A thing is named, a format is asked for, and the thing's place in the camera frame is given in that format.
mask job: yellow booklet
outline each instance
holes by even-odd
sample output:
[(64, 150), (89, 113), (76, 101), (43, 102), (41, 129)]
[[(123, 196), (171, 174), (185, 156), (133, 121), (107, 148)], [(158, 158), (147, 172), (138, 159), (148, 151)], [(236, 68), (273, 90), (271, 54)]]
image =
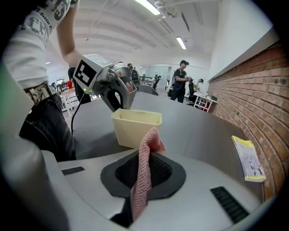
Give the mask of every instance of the yellow booklet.
[(245, 180), (253, 182), (263, 182), (266, 180), (264, 169), (261, 166), (255, 147), (250, 140), (242, 140), (232, 136), (232, 140), (237, 149)]

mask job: black cable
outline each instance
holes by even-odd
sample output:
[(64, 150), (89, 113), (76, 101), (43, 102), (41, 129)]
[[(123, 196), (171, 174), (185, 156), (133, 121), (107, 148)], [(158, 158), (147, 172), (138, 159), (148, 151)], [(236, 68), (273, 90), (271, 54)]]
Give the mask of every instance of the black cable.
[(80, 99), (79, 105), (77, 106), (77, 109), (76, 109), (76, 111), (75, 111), (75, 113), (73, 114), (72, 119), (71, 119), (71, 133), (72, 133), (72, 134), (73, 134), (73, 120), (74, 120), (74, 117), (75, 117), (75, 115), (76, 115), (76, 113), (77, 113), (77, 111), (78, 111), (78, 109), (79, 109), (79, 107), (80, 107), (80, 105), (81, 105), (81, 101), (82, 101), (84, 95), (85, 95), (85, 93), (83, 93), (83, 95), (82, 95), (82, 97), (81, 97), (81, 99)]

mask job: man in black shirt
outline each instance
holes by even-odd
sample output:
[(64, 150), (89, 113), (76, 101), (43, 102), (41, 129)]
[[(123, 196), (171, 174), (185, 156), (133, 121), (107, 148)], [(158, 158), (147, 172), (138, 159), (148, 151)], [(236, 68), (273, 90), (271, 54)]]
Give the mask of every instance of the man in black shirt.
[(173, 78), (175, 78), (175, 84), (173, 86), (171, 100), (176, 100), (177, 98), (177, 101), (180, 103), (183, 103), (184, 101), (184, 96), (186, 93), (186, 82), (191, 80), (190, 77), (186, 77), (186, 72), (184, 71), (187, 65), (189, 65), (189, 63), (185, 60), (182, 60), (180, 63), (180, 68), (175, 71), (173, 76)]

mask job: belt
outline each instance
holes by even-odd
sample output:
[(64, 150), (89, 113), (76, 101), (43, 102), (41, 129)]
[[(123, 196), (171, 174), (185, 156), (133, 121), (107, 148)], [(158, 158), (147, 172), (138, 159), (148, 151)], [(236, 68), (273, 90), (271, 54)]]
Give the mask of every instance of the belt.
[(32, 99), (35, 106), (39, 104), (42, 100), (57, 93), (53, 87), (48, 85), (48, 83), (44, 83), (37, 87), (28, 88), (25, 91), (29, 98)]

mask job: yellow container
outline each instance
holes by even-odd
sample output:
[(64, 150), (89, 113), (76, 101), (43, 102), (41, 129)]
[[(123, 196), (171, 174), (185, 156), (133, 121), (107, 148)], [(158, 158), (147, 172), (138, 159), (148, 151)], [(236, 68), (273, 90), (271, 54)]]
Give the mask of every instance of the yellow container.
[(112, 114), (112, 121), (119, 145), (139, 148), (143, 137), (152, 127), (160, 129), (162, 114), (119, 108)]

